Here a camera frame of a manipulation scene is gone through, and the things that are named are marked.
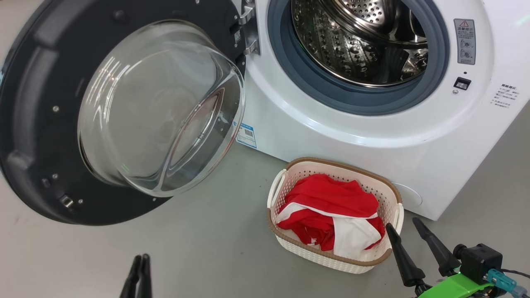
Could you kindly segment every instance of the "red fabric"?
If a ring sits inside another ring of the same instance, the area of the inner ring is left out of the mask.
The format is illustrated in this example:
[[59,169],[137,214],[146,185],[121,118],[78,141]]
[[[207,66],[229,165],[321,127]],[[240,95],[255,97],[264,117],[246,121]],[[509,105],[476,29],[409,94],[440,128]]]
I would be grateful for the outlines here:
[[[315,174],[298,181],[294,188],[285,196],[285,203],[280,206],[280,213],[290,203],[350,217],[366,218],[377,213],[379,202],[373,194],[363,191],[357,181],[335,181],[327,175]],[[381,235],[385,234],[385,226],[380,217],[367,220]],[[296,211],[278,223],[284,230],[292,230],[304,244],[320,244],[323,251],[333,249],[335,231],[333,218],[319,214],[310,209]]]

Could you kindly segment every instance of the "white fabric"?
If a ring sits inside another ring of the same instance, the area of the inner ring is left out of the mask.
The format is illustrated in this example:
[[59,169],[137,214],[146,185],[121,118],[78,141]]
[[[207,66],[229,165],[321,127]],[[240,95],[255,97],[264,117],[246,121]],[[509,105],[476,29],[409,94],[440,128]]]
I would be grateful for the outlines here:
[[359,259],[362,251],[381,239],[379,232],[367,219],[376,218],[377,213],[367,218],[351,217],[342,214],[324,212],[313,207],[290,203],[276,217],[276,222],[288,219],[292,213],[310,209],[333,218],[335,226],[335,244],[333,254],[348,259]]

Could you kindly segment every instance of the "transparent glass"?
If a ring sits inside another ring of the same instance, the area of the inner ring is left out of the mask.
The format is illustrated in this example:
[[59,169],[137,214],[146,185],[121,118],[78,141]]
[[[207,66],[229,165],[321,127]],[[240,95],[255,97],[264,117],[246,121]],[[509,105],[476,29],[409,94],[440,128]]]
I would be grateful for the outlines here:
[[109,53],[84,94],[79,149],[99,179],[170,197],[206,177],[243,118],[243,77],[198,28],[146,26]]

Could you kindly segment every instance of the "black cable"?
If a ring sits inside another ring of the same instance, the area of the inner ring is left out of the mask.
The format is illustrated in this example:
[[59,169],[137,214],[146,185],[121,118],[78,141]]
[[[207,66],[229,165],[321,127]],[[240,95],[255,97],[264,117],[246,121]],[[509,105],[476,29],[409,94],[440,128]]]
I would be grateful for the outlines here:
[[500,271],[501,271],[501,272],[504,272],[504,273],[519,274],[519,275],[522,275],[522,276],[524,276],[524,277],[526,277],[526,278],[530,278],[530,274],[522,273],[522,272],[515,271],[515,270],[501,269]]

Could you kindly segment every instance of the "gray rubber seal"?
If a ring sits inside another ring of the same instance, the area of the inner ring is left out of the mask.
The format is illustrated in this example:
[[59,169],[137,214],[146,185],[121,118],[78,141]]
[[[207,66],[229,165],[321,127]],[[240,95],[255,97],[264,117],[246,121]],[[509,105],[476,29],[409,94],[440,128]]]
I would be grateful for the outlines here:
[[449,35],[432,0],[403,0],[418,18],[429,42],[426,71],[412,82],[368,88],[341,81],[311,60],[300,46],[291,20],[289,0],[271,0],[269,39],[289,78],[305,93],[328,107],[365,116],[388,115],[414,107],[438,87],[449,63]]

